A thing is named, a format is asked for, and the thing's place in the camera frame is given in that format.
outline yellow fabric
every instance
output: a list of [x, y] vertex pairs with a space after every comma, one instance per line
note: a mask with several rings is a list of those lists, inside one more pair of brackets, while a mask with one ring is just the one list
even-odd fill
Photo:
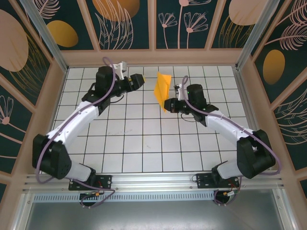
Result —
[[168, 99], [168, 92], [169, 87], [171, 84], [171, 75], [165, 75], [158, 72], [158, 79], [157, 84], [154, 88], [154, 95], [160, 104], [161, 108], [163, 108], [164, 112], [166, 112], [166, 109], [164, 109], [164, 101]]

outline flower illustration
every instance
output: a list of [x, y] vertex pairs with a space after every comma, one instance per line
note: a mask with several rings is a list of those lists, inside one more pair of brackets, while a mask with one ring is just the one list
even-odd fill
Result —
[[204, 5], [210, 3], [211, 0], [179, 0], [180, 4], [180, 13], [179, 13], [179, 23], [178, 23], [178, 49], [180, 49], [180, 23], [181, 23], [181, 14], [182, 8], [186, 6], [197, 6], [197, 5]]
[[211, 0], [179, 0], [179, 4], [181, 6], [189, 6], [189, 5], [203, 5], [203, 4], [207, 4], [210, 3]]
[[0, 96], [0, 124], [7, 125], [10, 123], [10, 116], [13, 110], [14, 100], [8, 97], [7, 102], [3, 95]]
[[195, 13], [191, 18], [191, 12], [184, 14], [184, 24], [188, 32], [187, 49], [189, 48], [189, 34], [193, 32], [204, 31], [208, 29], [208, 24], [205, 24], [207, 19], [206, 13]]
[[165, 45], [166, 48], [168, 49], [166, 35], [165, 35], [165, 28], [177, 25], [177, 21], [175, 21], [174, 13], [166, 13], [165, 16], [163, 13], [160, 13], [158, 14], [158, 16], [160, 23], [163, 27]]

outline black mounting plate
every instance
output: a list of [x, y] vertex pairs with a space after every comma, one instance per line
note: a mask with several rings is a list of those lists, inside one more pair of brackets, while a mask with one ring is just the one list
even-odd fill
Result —
[[231, 188], [231, 184], [239, 187], [239, 180], [237, 177], [230, 177], [229, 179], [222, 180], [216, 184], [210, 173], [198, 173], [193, 176], [192, 180], [197, 182], [197, 188]]
[[[101, 187], [110, 189], [112, 184], [112, 176], [111, 175], [96, 175], [96, 180], [93, 184], [93, 187]], [[68, 186], [68, 190], [70, 191], [87, 191], [87, 190], [97, 190], [85, 187], [80, 185], [75, 181], [71, 181]]]

